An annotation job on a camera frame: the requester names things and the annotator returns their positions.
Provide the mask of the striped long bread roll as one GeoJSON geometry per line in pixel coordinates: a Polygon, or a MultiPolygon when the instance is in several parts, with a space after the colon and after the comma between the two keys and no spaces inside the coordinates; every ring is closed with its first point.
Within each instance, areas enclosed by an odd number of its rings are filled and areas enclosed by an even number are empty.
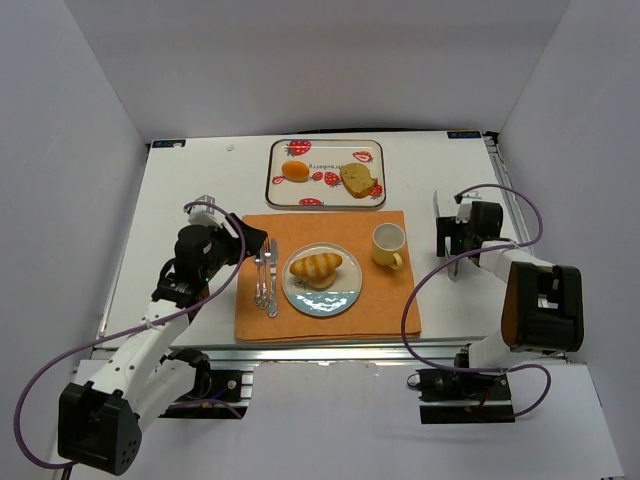
{"type": "Polygon", "coordinates": [[[335,272],[343,263],[342,256],[336,253],[323,252],[308,255],[293,261],[289,272],[300,278],[321,279],[335,272]]]}

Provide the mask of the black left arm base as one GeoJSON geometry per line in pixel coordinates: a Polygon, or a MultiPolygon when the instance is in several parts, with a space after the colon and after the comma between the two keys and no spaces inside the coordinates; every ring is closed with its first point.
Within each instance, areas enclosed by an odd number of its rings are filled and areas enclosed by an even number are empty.
{"type": "Polygon", "coordinates": [[[213,367],[208,355],[191,348],[163,355],[160,364],[169,360],[186,364],[194,371],[194,387],[180,396],[161,418],[240,420],[244,417],[251,385],[248,371],[213,367]]]}

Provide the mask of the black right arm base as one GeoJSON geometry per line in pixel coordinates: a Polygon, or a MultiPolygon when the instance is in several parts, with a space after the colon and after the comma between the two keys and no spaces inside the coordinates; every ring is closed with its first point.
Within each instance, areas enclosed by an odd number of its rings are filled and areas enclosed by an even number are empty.
{"type": "Polygon", "coordinates": [[[423,425],[513,423],[515,413],[507,376],[420,369],[407,378],[419,394],[423,425]]]}

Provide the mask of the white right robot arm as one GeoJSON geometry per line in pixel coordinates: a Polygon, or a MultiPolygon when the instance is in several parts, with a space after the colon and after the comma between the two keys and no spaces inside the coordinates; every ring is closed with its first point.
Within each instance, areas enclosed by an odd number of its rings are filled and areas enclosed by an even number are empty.
{"type": "Polygon", "coordinates": [[[528,358],[579,351],[585,334],[580,270],[541,260],[503,237],[498,203],[463,197],[449,216],[433,203],[436,256],[449,279],[457,279],[466,254],[506,285],[499,329],[465,346],[454,366],[507,370],[528,358]]]}

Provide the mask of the sugared bagel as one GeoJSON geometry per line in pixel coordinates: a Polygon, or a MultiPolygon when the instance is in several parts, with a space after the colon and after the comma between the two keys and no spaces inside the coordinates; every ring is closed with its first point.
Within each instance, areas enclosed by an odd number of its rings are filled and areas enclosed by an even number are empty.
{"type": "Polygon", "coordinates": [[[309,278],[304,281],[305,285],[314,290],[324,290],[329,288],[336,280],[337,273],[331,272],[330,274],[321,278],[309,278]]]}

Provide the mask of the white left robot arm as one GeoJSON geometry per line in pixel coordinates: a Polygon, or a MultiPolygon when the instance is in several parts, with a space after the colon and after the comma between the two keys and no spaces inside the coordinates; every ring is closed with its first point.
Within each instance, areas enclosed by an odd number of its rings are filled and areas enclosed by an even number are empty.
{"type": "Polygon", "coordinates": [[[192,348],[171,349],[209,297],[209,282],[225,266],[256,255],[267,234],[232,220],[223,226],[182,228],[174,256],[159,275],[142,322],[108,362],[83,384],[68,384],[59,398],[58,454],[112,475],[125,473],[142,434],[181,398],[197,401],[212,388],[209,358],[192,348]]]}

